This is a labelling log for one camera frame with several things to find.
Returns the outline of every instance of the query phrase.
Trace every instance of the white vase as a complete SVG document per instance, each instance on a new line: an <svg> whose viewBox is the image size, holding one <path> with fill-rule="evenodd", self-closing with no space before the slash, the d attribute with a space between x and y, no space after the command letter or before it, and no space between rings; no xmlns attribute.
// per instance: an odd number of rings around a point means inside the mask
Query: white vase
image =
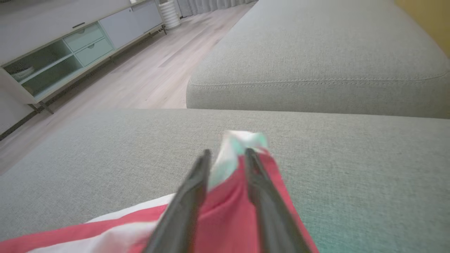
<svg viewBox="0 0 450 253"><path fill-rule="evenodd" d="M180 18L176 14L175 4L173 0L167 1L164 4L160 4L159 9L161 10L161 15L164 19L166 29L170 30L181 25Z"/></svg>

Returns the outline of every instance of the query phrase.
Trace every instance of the mint green drawer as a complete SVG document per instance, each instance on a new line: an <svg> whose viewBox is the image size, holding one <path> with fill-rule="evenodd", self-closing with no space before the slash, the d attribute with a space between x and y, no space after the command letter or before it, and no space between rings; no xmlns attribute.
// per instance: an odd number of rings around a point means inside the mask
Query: mint green drawer
<svg viewBox="0 0 450 253"><path fill-rule="evenodd" d="M86 47L75 55L84 66L87 66L91 62L110 52L112 49L113 48L108 41L106 39L102 39L101 41Z"/></svg>
<svg viewBox="0 0 450 253"><path fill-rule="evenodd" d="M70 49L75 52L85 45L89 45L90 43L98 40L101 37L103 37L102 31L97 26L97 24L94 24L65 37L64 41L67 43L67 45L69 45Z"/></svg>

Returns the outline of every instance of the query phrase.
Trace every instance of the baseboard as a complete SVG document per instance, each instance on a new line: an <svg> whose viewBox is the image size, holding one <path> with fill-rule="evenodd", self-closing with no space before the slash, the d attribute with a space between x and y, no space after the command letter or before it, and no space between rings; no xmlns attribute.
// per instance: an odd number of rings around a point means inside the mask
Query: baseboard
<svg viewBox="0 0 450 253"><path fill-rule="evenodd" d="M15 130L17 130L19 127L21 127L23 124L25 124L25 122L29 121L36 114L37 114L36 111L32 111L29 115L25 116L25 118L23 118L19 122L15 123L12 127L10 127L8 130L6 130L4 133L2 133L0 135L0 141L2 141L4 138L6 138L8 135L10 135Z"/></svg>

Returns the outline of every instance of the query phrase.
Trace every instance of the red and white cloth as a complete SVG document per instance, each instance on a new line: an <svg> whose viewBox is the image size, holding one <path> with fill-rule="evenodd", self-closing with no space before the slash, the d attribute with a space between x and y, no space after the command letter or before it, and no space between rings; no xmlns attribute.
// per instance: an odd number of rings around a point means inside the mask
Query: red and white cloth
<svg viewBox="0 0 450 253"><path fill-rule="evenodd" d="M293 215L310 249L318 253L302 224L262 134L228 131L211 169L207 198L200 209L195 252L258 253L254 206L249 202L244 175L245 148L260 155L273 184ZM87 223L25 235L0 243L2 252L141 252L175 194L95 218Z"/></svg>

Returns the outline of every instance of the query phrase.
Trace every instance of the open shelf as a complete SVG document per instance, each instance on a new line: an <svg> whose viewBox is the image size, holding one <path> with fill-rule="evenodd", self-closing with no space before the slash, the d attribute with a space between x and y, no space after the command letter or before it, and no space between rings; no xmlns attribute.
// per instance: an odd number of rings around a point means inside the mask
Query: open shelf
<svg viewBox="0 0 450 253"><path fill-rule="evenodd" d="M51 68L58 62L63 61L72 54L71 50L66 46L66 44L61 40L53 44L50 44L24 58L17 60L10 65L6 66L4 69L11 75L21 72L30 67L34 68L31 75L17 80L21 84L32 79L33 77L39 75L48 68Z"/></svg>
<svg viewBox="0 0 450 253"><path fill-rule="evenodd" d="M78 62L74 55L71 55L65 60L54 64L50 68L45 69L35 77L24 82L22 87L31 95L37 97L43 91L48 90L53 86L57 86L61 81L65 80L68 76L81 68L83 68L83 66Z"/></svg>

